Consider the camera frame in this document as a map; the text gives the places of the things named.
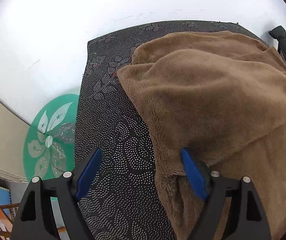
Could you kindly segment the brown fleece garment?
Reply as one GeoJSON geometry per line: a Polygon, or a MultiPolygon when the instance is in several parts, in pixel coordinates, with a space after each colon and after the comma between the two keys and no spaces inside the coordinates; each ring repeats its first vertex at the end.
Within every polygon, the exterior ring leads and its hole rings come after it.
{"type": "Polygon", "coordinates": [[[155,186],[178,239],[187,239],[203,202],[180,152],[228,178],[249,176],[272,239],[286,232],[286,64],[243,34],[172,33],[140,45],[118,71],[146,123],[155,186]]]}

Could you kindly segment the wooden chair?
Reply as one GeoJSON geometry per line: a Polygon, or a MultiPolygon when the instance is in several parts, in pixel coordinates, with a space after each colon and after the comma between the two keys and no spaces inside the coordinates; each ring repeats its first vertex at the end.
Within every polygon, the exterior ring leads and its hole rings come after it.
{"type": "Polygon", "coordinates": [[[0,227],[0,239],[10,239],[19,205],[20,203],[0,205],[0,221],[5,227],[4,230],[0,227]]]}

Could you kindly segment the black dotted floral mat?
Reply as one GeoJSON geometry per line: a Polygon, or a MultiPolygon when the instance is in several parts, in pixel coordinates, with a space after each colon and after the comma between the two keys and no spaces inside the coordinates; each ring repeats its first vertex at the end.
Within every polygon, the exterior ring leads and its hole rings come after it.
{"type": "Polygon", "coordinates": [[[155,188],[154,152],[146,124],[121,87],[117,72],[144,42],[183,31],[228,30],[250,36],[236,23],[146,23],[88,42],[78,100],[75,162],[100,148],[103,160],[80,210],[95,239],[175,239],[155,188]]]}

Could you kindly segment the green flower round mat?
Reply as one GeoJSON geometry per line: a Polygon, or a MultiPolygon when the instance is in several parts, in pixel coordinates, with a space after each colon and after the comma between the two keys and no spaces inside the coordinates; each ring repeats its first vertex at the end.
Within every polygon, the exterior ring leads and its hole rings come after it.
{"type": "Polygon", "coordinates": [[[75,128],[79,96],[64,94],[48,102],[35,116],[23,148],[23,167],[30,181],[58,178],[75,166],[75,128]]]}

